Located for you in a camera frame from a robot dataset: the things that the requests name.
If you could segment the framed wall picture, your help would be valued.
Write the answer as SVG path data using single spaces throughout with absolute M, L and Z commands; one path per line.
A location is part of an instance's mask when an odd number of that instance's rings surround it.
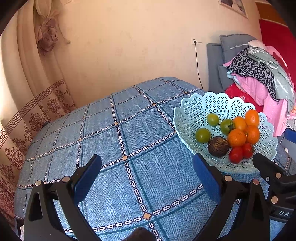
M 239 13 L 240 15 L 248 18 L 244 4 L 241 0 L 218 0 L 220 5 L 223 5 L 233 11 Z

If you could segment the red tomato back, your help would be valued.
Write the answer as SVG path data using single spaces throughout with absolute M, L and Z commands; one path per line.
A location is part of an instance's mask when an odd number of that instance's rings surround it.
M 242 146 L 242 154 L 243 154 L 243 158 L 245 158 L 245 159 L 251 158 L 254 154 L 253 145 L 250 143 L 245 143 Z

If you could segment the dark brown avocado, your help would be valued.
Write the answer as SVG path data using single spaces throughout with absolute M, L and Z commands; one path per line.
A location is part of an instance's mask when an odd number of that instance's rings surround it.
M 208 152 L 214 157 L 223 157 L 230 149 L 229 142 L 221 136 L 213 137 L 207 144 Z

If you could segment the pink blanket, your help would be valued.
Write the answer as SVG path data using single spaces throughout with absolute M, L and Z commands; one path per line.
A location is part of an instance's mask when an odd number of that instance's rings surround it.
M 263 42 L 259 40 L 252 40 L 248 42 L 248 44 L 260 47 L 269 52 L 269 54 L 271 54 L 280 63 L 282 68 L 290 77 L 285 61 L 283 60 L 280 53 L 276 49 L 274 49 L 274 47 L 266 46 L 265 44 L 263 44 Z M 227 68 L 231 61 L 232 60 L 225 63 L 224 67 Z M 259 106 L 263 107 L 262 113 L 266 115 L 267 120 L 273 125 L 273 135 L 275 137 L 279 137 L 285 131 L 285 129 L 287 128 L 287 120 L 295 118 L 295 107 L 291 113 L 288 113 L 287 101 L 285 99 L 274 101 L 270 96 L 267 88 L 255 78 L 241 77 L 235 73 L 232 73 L 229 69 L 227 71 L 227 77 L 231 78 L 239 89 L 248 93 Z

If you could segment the grey green cloth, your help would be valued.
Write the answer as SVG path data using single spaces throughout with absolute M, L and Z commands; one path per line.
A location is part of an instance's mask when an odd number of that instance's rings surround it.
M 248 45 L 248 56 L 254 61 L 265 65 L 274 75 L 276 98 L 285 99 L 287 101 L 287 112 L 291 113 L 295 107 L 295 91 L 289 75 L 280 63 L 265 49 L 251 44 Z

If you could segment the red blanket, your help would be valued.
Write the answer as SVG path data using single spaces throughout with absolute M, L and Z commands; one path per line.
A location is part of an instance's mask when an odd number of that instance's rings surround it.
M 230 97 L 240 97 L 244 102 L 251 103 L 255 106 L 255 109 L 258 113 L 263 112 L 263 107 L 259 106 L 254 99 L 245 91 L 239 89 L 236 84 L 231 84 L 226 90 L 225 93 Z

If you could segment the beige patterned curtain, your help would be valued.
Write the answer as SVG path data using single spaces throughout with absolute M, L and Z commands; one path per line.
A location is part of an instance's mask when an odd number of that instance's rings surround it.
M 1 214 L 15 224 L 14 198 L 31 141 L 48 121 L 75 109 L 52 50 L 39 54 L 34 1 L 1 34 Z

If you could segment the yellow orange fruit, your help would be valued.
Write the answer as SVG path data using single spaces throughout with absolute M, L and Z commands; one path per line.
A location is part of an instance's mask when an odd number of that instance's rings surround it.
M 233 119 L 234 128 L 245 132 L 247 124 L 245 119 L 241 116 L 237 116 Z

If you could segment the large green tomato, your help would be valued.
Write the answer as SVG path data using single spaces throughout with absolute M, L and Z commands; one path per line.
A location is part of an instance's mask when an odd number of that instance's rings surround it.
M 225 119 L 220 123 L 220 130 L 222 134 L 228 135 L 234 129 L 233 120 Z

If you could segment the red tomato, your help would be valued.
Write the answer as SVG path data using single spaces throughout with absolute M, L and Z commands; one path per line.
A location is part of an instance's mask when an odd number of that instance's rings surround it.
M 251 158 L 254 154 L 253 145 L 250 143 L 245 143 L 242 146 L 242 154 L 243 154 L 243 158 L 245 158 L 245 159 Z
M 243 149 L 241 147 L 234 147 L 229 153 L 229 160 L 233 164 L 238 164 L 243 159 Z

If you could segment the blue patterned bedspread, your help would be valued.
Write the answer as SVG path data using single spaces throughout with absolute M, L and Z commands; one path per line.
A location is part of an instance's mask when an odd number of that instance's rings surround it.
M 238 164 L 212 156 L 196 141 L 199 128 L 221 136 L 220 123 L 245 117 L 254 105 L 225 93 L 205 92 L 182 80 L 162 77 L 132 86 L 46 122 L 31 141 L 15 192 L 15 215 L 25 216 L 37 180 L 56 183 L 86 166 L 93 155 L 102 166 L 78 207 L 100 240 L 194 240 L 216 207 L 194 168 L 199 153 L 235 181 L 260 182 L 267 203 L 269 184 L 252 158 Z M 210 126 L 209 113 L 220 123 Z M 258 113 L 259 141 L 253 145 L 285 173 L 295 161 Z M 287 223 L 270 221 L 270 240 L 295 240 L 295 209 Z

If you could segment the red tomato front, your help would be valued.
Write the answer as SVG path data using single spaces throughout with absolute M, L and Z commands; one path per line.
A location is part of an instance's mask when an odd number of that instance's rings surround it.
M 233 164 L 238 164 L 243 159 L 243 149 L 241 147 L 234 147 L 229 153 L 229 160 Z

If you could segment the grey cushion stack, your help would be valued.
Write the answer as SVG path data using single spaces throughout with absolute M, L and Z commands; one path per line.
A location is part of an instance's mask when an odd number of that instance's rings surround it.
M 248 42 L 255 37 L 248 34 L 220 35 L 219 43 L 207 44 L 209 91 L 222 93 L 234 83 L 227 77 L 228 69 L 224 64 L 232 60 L 241 50 L 248 46 Z

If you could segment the orange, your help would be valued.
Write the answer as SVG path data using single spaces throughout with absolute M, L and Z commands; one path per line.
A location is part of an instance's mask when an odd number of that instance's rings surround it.
M 241 147 L 246 143 L 246 135 L 240 129 L 233 129 L 227 136 L 227 141 L 231 148 Z
M 255 109 L 250 109 L 245 114 L 245 122 L 248 126 L 259 126 L 260 118 L 258 112 Z
M 260 131 L 256 126 L 247 126 L 245 129 L 246 142 L 255 145 L 260 139 Z

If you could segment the curtain tieback tassel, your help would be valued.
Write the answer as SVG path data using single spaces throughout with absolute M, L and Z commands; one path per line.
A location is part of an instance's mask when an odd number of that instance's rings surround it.
M 59 35 L 66 44 L 71 43 L 65 38 L 59 26 L 59 15 L 62 9 L 62 1 L 34 1 L 35 39 L 40 55 L 45 56 L 54 49 Z

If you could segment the orange front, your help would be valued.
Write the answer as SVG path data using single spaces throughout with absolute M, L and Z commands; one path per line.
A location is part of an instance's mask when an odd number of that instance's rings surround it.
M 227 141 L 231 148 L 241 147 L 246 143 L 246 135 L 240 129 L 233 129 L 227 136 Z

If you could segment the red headboard panel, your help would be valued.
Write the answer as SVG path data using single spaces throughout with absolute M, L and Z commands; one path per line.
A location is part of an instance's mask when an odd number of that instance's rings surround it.
M 259 20 L 259 24 L 262 42 L 273 46 L 281 54 L 295 85 L 295 37 L 290 29 L 283 25 L 266 20 Z

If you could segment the white wall socket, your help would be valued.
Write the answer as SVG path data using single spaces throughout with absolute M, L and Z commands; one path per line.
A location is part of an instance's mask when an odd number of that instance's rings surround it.
M 193 45 L 201 45 L 201 44 L 203 44 L 203 42 L 201 40 L 196 40 L 196 39 L 192 38 L 192 44 Z

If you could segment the black white leopard cloth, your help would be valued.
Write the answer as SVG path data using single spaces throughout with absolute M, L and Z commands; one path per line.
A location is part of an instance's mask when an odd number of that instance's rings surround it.
M 276 97 L 274 74 L 263 63 L 259 63 L 249 56 L 250 47 L 241 50 L 228 65 L 228 69 L 241 77 L 255 78 L 263 84 L 274 101 L 279 101 Z

